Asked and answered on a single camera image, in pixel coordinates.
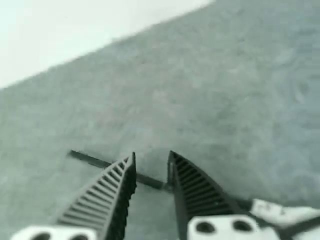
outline black cable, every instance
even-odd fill
[[[294,236],[308,232],[320,226],[320,216],[316,216],[312,219],[298,222],[294,225],[286,228],[278,229],[279,236],[284,240],[291,240]]]
[[[236,201],[236,203],[238,204],[238,206],[241,208],[241,210],[243,211],[242,214],[247,215],[247,216],[251,217],[252,219],[254,219],[258,223],[260,228],[267,228],[267,227],[270,227],[273,229],[277,228],[277,226],[275,224],[270,223],[270,222],[264,220],[263,218],[260,218],[250,212],[252,210],[253,205],[254,205],[253,199],[240,199],[240,198],[233,197],[233,196],[230,196],[230,197],[233,198]]]

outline black metal rod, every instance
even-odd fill
[[[89,156],[89,155],[87,155],[83,152],[80,152],[80,151],[71,150],[68,153],[68,155],[75,158],[75,159],[78,159],[80,161],[83,161],[85,163],[88,163],[90,165],[93,165],[95,167],[102,168],[102,169],[105,169],[112,164],[110,162],[103,161],[103,160],[95,158],[93,156]],[[136,174],[136,181],[138,183],[147,185],[147,186],[154,188],[154,189],[157,189],[157,190],[168,191],[167,185],[164,182],[156,180],[152,177],[149,177],[149,176],[146,176],[146,175],[143,175],[140,173]]]

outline mounting hole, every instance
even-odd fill
[[[241,232],[251,232],[253,230],[249,223],[242,220],[235,221],[233,223],[233,228]]]
[[[196,225],[196,230],[200,233],[211,234],[215,231],[215,228],[211,223],[202,221]]]
[[[49,240],[51,238],[50,234],[47,232],[42,232],[34,236],[31,240]]]
[[[76,235],[72,237],[70,240],[89,240],[89,238],[86,235]]]

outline gray carpet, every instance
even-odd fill
[[[319,7],[218,0],[1,91],[2,239],[100,171],[70,149],[135,151],[160,180],[175,150],[228,193],[320,207]],[[176,239],[174,216],[171,195],[138,185],[126,239]]]

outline white wall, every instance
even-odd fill
[[[0,0],[0,88],[211,0]]]

